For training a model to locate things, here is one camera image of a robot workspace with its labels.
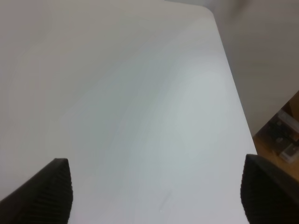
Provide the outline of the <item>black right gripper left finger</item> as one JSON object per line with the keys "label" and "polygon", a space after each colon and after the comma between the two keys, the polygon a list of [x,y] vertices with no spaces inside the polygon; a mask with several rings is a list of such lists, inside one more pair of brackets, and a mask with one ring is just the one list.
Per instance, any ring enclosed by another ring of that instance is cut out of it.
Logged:
{"label": "black right gripper left finger", "polygon": [[69,162],[55,158],[0,201],[2,224],[66,224],[73,203]]}

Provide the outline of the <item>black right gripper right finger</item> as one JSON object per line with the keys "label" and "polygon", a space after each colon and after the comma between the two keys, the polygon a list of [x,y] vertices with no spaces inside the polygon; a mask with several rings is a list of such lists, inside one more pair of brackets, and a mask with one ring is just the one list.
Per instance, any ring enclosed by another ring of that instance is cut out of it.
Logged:
{"label": "black right gripper right finger", "polygon": [[246,155],[240,197],[250,224],[299,222],[299,182],[259,155]]}

